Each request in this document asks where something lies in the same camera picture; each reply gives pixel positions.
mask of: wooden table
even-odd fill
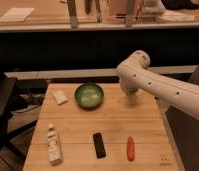
[[[154,97],[144,91],[127,99],[119,84],[99,84],[101,106],[86,111],[77,106],[79,84],[50,84],[28,151],[24,171],[175,171],[179,170]],[[52,93],[64,91],[69,101],[57,105]],[[53,123],[64,162],[51,166],[46,134]],[[97,159],[92,135],[101,132],[107,156]],[[127,138],[135,140],[135,160],[126,156]]]

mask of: metal rod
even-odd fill
[[[70,24],[72,28],[78,27],[77,9],[75,0],[67,0]]]
[[[134,22],[134,4],[135,0],[127,1],[126,16],[125,16],[126,27],[131,27]]]

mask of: floor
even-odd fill
[[[30,121],[36,120],[41,106],[29,106],[27,109],[14,113],[14,116],[9,122],[9,130],[20,127]],[[29,144],[33,135],[34,129],[30,129],[21,134],[17,138],[13,139],[13,143],[24,153],[28,151]],[[21,171],[23,169],[24,162],[11,153],[8,149],[3,148],[0,153],[0,171]]]

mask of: green bowl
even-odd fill
[[[75,91],[77,104],[85,109],[93,109],[99,106],[103,100],[103,90],[95,83],[80,85]]]

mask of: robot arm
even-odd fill
[[[120,85],[126,94],[141,88],[199,120],[199,86],[155,74],[146,70],[148,54],[135,51],[117,67]]]

